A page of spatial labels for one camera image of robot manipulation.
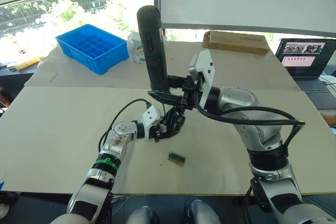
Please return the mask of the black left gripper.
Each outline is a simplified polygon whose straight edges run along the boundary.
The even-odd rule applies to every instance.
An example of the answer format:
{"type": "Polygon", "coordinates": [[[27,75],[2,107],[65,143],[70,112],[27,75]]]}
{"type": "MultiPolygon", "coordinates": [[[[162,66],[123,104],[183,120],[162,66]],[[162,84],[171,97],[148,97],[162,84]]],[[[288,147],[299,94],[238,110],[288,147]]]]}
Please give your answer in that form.
{"type": "Polygon", "coordinates": [[[175,106],[171,107],[164,115],[163,124],[159,123],[154,127],[154,141],[157,143],[162,139],[175,136],[181,131],[181,128],[167,128],[176,127],[178,120],[181,117],[179,109],[175,106]]]}

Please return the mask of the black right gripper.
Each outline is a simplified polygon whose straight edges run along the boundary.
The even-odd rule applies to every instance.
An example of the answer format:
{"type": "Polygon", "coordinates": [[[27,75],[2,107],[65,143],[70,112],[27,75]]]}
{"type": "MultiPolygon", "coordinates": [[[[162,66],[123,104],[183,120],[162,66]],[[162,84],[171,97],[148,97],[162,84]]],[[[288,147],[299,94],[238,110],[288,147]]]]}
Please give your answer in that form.
{"type": "Polygon", "coordinates": [[[201,92],[205,81],[204,76],[197,74],[196,80],[193,80],[191,76],[179,77],[168,75],[167,80],[170,88],[182,88],[183,95],[175,95],[160,90],[150,90],[148,91],[148,95],[160,103],[181,106],[185,110],[193,110],[195,108],[194,94],[198,95],[201,92]]]}

